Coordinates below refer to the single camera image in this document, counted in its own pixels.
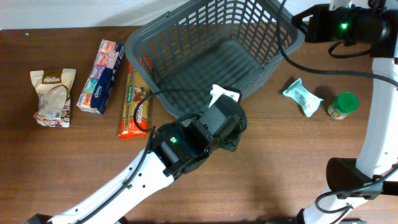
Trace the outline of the mint green wipes packet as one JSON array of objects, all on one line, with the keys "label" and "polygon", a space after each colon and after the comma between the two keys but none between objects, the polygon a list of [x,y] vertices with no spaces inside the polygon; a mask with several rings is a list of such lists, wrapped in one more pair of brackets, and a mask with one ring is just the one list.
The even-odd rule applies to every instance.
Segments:
[{"label": "mint green wipes packet", "polygon": [[323,101],[322,98],[315,96],[302,85],[301,78],[294,81],[293,84],[284,90],[282,94],[292,98],[298,105],[300,105],[303,113],[308,118],[316,112],[320,103]]}]

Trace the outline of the green lid jar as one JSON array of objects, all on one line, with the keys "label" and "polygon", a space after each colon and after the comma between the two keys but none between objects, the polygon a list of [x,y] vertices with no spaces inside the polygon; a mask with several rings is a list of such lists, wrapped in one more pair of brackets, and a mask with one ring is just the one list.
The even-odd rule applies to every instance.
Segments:
[{"label": "green lid jar", "polygon": [[353,113],[358,106],[359,100],[354,93],[343,92],[327,107],[327,113],[333,119],[341,120]]}]

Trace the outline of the Kleenex tissue multipack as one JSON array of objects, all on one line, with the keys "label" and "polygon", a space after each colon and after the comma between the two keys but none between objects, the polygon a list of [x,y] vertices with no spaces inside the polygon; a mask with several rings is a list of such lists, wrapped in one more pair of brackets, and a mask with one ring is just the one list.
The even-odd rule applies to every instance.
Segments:
[{"label": "Kleenex tissue multipack", "polygon": [[82,111],[103,114],[124,57],[121,43],[102,40],[93,68],[77,101]]}]

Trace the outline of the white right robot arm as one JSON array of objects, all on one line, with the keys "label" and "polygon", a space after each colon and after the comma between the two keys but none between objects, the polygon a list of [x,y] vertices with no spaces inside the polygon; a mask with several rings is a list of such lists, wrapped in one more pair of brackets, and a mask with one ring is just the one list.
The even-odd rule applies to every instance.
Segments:
[{"label": "white right robot arm", "polygon": [[292,17],[306,42],[343,40],[370,44],[373,96],[368,128],[357,158],[331,158],[327,187],[302,209],[298,223],[339,223],[354,208],[379,195],[397,195],[397,1],[317,4]]}]

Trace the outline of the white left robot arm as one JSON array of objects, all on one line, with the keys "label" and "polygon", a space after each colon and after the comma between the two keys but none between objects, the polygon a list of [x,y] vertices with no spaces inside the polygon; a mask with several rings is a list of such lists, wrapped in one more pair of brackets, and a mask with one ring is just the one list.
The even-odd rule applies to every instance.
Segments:
[{"label": "white left robot arm", "polygon": [[152,128],[137,157],[84,201],[54,217],[36,214],[26,223],[120,223],[144,199],[198,169],[213,151],[234,152],[246,126],[237,96],[213,97],[203,113]]}]

